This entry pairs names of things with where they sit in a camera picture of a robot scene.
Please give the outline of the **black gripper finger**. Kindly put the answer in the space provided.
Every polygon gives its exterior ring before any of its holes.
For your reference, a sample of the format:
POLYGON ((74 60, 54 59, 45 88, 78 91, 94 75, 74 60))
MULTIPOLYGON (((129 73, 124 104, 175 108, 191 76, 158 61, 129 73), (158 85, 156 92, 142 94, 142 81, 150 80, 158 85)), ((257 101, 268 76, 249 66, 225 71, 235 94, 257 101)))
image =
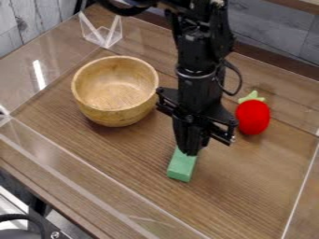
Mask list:
POLYGON ((195 124, 193 125, 193 132, 192 132, 192 154, 197 155, 200 150, 207 147, 209 143, 209 138, 211 138, 211 132, 209 132, 209 127, 203 124, 195 124))
POLYGON ((193 156, 192 147, 188 144, 188 133, 191 125, 180 119, 173 119, 173 132, 179 150, 183 154, 193 156))

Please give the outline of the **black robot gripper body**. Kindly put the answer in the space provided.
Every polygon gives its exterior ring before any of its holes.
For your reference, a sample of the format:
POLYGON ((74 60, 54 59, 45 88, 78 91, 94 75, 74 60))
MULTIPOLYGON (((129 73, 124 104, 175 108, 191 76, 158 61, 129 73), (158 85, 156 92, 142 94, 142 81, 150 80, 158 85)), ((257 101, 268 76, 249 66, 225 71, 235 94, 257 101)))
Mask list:
POLYGON ((211 138, 229 146, 235 138, 237 120, 221 104, 223 94, 233 96, 235 92, 224 89, 225 70, 216 69, 209 74, 183 74, 177 71, 179 87, 157 87, 157 110, 173 119, 191 125, 188 144, 192 144, 193 125, 209 127, 211 138))

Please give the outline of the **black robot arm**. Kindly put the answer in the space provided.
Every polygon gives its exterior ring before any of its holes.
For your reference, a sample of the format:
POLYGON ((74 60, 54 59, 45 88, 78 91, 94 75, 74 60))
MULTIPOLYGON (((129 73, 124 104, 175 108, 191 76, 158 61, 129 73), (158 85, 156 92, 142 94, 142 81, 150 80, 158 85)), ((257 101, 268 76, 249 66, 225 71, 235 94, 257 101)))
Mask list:
POLYGON ((228 0, 96 0, 112 13, 130 17, 150 7, 164 7, 177 49, 175 89, 158 87, 157 110, 172 118, 177 148, 197 155, 215 139, 225 145, 235 138, 237 120, 221 105, 221 96, 236 90, 224 87, 225 71, 236 67, 227 61, 235 35, 228 22, 228 0))

